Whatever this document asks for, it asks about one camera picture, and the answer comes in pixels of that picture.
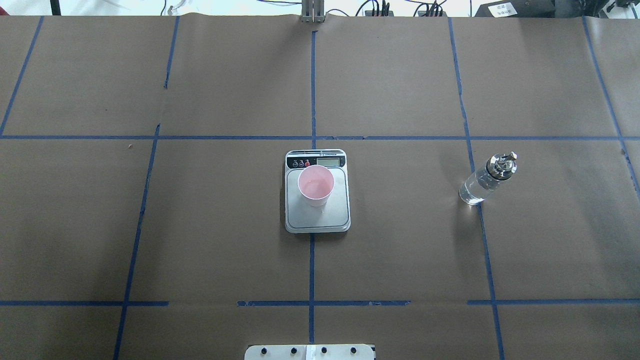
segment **cup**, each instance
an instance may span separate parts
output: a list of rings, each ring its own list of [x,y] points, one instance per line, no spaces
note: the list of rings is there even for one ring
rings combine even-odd
[[[333,174],[322,165],[311,165],[300,173],[298,189],[307,204],[322,206],[326,204],[333,191]]]

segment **sticker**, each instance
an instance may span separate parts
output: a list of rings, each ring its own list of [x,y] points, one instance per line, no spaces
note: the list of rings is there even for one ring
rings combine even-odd
[[[493,17],[505,17],[518,13],[511,3],[487,6],[487,9],[489,9]]]

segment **silver scale platform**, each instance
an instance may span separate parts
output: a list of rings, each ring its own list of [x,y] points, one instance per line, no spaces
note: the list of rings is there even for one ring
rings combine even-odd
[[[326,204],[313,207],[298,190],[298,177],[310,165],[333,174],[333,192]],[[347,156],[340,149],[295,150],[285,156],[285,227],[290,233],[339,233],[351,226]]]

